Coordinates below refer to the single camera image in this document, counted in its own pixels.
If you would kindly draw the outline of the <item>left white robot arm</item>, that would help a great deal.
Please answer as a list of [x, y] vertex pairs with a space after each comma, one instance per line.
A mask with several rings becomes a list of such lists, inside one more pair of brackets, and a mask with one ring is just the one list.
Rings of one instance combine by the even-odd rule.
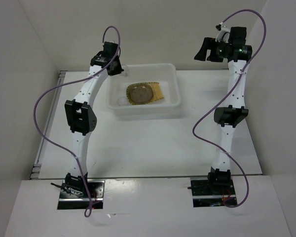
[[87, 196], [88, 193], [87, 149], [91, 132], [97, 124], [93, 103], [103, 82], [109, 76], [119, 75], [124, 71], [118, 52], [118, 44], [104, 42], [103, 50], [91, 59], [88, 80], [74, 99], [65, 102], [66, 118], [73, 134], [72, 152], [75, 163], [67, 173], [63, 187], [67, 193], [79, 198]]

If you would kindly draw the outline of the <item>clear glass plate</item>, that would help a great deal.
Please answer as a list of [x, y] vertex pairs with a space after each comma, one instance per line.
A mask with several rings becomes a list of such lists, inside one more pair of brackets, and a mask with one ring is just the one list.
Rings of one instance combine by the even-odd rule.
[[126, 96], [130, 104], [147, 104], [153, 99], [153, 89], [150, 85], [130, 85], [126, 89]]

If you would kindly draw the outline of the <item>bamboo woven tray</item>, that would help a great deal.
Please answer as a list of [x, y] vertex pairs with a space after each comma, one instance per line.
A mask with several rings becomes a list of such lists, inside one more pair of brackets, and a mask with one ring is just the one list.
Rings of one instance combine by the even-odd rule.
[[162, 90], [161, 90], [160, 85], [159, 85], [158, 82], [139, 82], [139, 83], [134, 83], [134, 84], [131, 84], [131, 85], [143, 85], [143, 84], [150, 85], [152, 87], [152, 89], [153, 89], [153, 99], [147, 104], [150, 104], [150, 103], [156, 102], [158, 100], [164, 99]]

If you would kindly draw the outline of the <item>small clear glass cup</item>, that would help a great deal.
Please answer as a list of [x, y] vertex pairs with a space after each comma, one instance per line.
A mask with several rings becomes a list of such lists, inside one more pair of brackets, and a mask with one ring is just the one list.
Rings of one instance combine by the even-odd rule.
[[117, 100], [117, 105], [118, 106], [129, 106], [130, 103], [129, 103], [129, 101], [128, 101], [128, 99], [126, 97], [120, 97]]
[[121, 67], [122, 67], [122, 70], [123, 70], [121, 72], [121, 76], [128, 77], [129, 76], [129, 67], [128, 67], [128, 65], [122, 64]]

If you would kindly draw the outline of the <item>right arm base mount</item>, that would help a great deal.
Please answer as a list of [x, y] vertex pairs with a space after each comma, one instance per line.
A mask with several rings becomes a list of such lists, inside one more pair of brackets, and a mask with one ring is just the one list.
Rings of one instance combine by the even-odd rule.
[[190, 178], [190, 185], [193, 207], [219, 207], [227, 205], [237, 205], [237, 198], [233, 181], [227, 186], [210, 186], [205, 177]]

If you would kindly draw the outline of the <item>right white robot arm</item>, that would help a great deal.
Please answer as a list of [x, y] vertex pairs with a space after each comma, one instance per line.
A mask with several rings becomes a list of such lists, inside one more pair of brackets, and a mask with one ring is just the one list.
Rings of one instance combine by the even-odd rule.
[[245, 27], [228, 28], [219, 24], [216, 28], [219, 32], [217, 37], [204, 38], [195, 56], [195, 60], [198, 61], [228, 61], [228, 92], [213, 109], [214, 122], [218, 125], [221, 138], [206, 182], [206, 188], [212, 194], [217, 194], [232, 185], [229, 156], [236, 126], [249, 114], [245, 107], [244, 93], [252, 57], [252, 47], [246, 44]]

